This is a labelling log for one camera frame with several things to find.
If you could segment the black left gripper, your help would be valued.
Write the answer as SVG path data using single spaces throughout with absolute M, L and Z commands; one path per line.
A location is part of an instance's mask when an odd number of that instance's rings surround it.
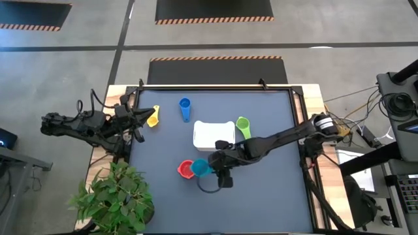
M 154 108 L 131 108 L 129 105 L 130 95 L 120 97 L 121 104 L 114 106 L 114 122 L 118 128 L 121 139 L 124 140 L 125 131 L 133 132 L 137 142 L 144 142 L 145 139 L 138 130 L 143 127 L 147 120 L 154 114 Z

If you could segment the yellow measuring cup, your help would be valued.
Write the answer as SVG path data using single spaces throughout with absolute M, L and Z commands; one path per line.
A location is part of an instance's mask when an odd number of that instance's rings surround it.
M 147 119 L 147 124 L 150 128 L 155 127 L 159 123 L 159 105 L 153 107 L 154 113 Z

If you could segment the teal measuring cup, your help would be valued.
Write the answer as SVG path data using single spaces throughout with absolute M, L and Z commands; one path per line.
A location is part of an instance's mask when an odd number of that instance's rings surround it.
M 213 168 L 205 159 L 196 159 L 190 166 L 190 170 L 196 177 L 204 177 L 213 172 Z

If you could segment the red measuring cup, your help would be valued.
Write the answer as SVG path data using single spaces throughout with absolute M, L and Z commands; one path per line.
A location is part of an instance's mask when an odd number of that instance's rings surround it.
M 193 164 L 192 160 L 184 160 L 180 163 L 179 167 L 177 168 L 177 172 L 179 173 L 179 175 L 181 175 L 181 177 L 190 180 L 191 178 L 194 177 L 194 173 L 191 170 L 191 165 Z

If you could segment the blue measuring cup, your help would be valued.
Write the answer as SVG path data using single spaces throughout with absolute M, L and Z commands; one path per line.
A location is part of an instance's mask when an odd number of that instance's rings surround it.
M 191 101 L 184 97 L 179 101 L 179 106 L 182 113 L 183 122 L 188 123 L 190 121 Z

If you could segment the green measuring cup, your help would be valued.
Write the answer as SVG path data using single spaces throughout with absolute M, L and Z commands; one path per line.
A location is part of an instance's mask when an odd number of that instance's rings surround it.
M 245 139 L 251 138 L 250 122 L 247 118 L 240 116 L 236 120 L 236 127 L 240 130 Z

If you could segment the white plastic basket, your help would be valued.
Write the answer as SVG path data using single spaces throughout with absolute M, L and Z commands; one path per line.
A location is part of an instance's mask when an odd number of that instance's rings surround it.
M 196 121 L 193 128 L 193 145 L 199 151 L 215 151 L 218 140 L 235 143 L 235 124 L 205 123 Z

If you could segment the green potted plant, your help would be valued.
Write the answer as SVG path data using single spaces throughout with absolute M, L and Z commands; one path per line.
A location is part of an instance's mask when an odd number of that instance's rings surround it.
M 90 186 L 81 182 L 69 199 L 77 219 L 90 220 L 80 235 L 137 235 L 152 220 L 155 206 L 142 173 L 126 162 L 111 163 L 108 176 L 96 174 Z

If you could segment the black electronic device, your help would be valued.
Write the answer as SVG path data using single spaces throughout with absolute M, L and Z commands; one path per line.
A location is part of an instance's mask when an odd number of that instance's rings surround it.
M 14 149 L 18 136 L 0 128 L 0 148 Z

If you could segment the grey desk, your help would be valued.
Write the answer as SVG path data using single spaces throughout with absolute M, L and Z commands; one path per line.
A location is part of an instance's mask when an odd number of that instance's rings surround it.
M 5 182 L 5 193 L 0 188 L 0 235 L 12 235 L 21 198 L 33 167 L 50 171 L 52 162 L 0 147 L 0 182 Z

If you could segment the black backpack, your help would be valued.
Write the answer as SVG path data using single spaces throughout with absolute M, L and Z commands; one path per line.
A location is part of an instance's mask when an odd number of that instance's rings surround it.
M 383 209 L 359 187 L 352 176 L 345 176 L 343 180 L 355 228 L 365 227 Z

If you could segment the black power adapter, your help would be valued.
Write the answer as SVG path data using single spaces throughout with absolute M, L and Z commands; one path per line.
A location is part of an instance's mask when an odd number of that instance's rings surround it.
M 375 140 L 375 136 L 367 127 L 358 127 L 356 132 L 371 148 L 378 146 L 378 142 Z

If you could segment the grey equipment cart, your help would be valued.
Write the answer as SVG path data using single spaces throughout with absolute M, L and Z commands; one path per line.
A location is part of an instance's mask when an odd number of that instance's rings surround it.
M 418 162 L 418 134 L 404 130 L 408 122 L 418 119 L 418 59 L 399 72 L 377 75 L 383 103 L 388 104 L 395 95 L 408 95 L 415 108 L 405 117 L 388 113 L 400 154 L 405 161 Z

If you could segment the black keyboard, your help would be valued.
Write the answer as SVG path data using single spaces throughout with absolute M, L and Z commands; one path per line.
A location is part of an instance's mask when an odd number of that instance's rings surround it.
M 418 213 L 418 174 L 397 175 L 396 190 L 405 213 Z

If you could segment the black table frame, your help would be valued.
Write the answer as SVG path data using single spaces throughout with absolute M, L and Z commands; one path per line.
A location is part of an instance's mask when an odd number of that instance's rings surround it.
M 191 101 L 183 122 L 179 101 Z M 252 137 L 268 137 L 300 125 L 291 89 L 255 86 L 145 87 L 138 106 L 159 105 L 159 124 L 142 130 L 129 163 L 144 174 L 155 206 L 144 235 L 311 233 L 312 200 L 300 167 L 298 141 L 273 149 L 259 162 L 230 170 L 233 187 L 220 189 L 217 176 L 187 180 L 177 172 L 184 160 L 211 154 L 193 145 L 196 121 L 251 123 Z

